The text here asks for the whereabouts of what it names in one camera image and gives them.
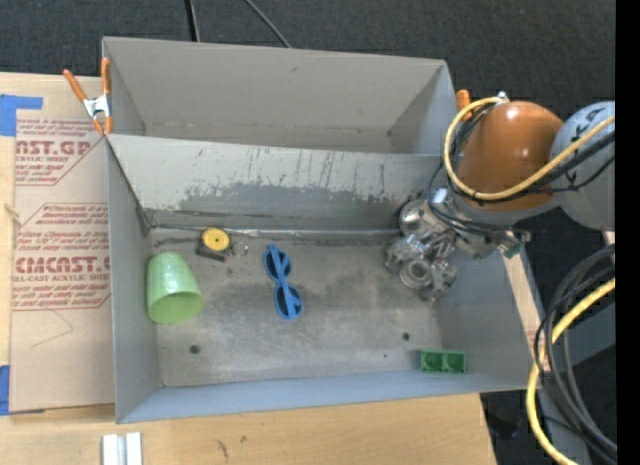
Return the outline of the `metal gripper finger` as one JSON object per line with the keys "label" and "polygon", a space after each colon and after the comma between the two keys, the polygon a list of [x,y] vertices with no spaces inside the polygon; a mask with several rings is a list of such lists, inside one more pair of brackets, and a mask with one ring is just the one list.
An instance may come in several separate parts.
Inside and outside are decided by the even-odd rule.
{"label": "metal gripper finger", "polygon": [[404,236],[387,246],[384,266],[398,273],[403,263],[421,258],[425,253],[426,245],[415,235]]}
{"label": "metal gripper finger", "polygon": [[450,294],[457,278],[457,268],[445,260],[429,263],[427,280],[418,296],[428,302],[435,302]]}

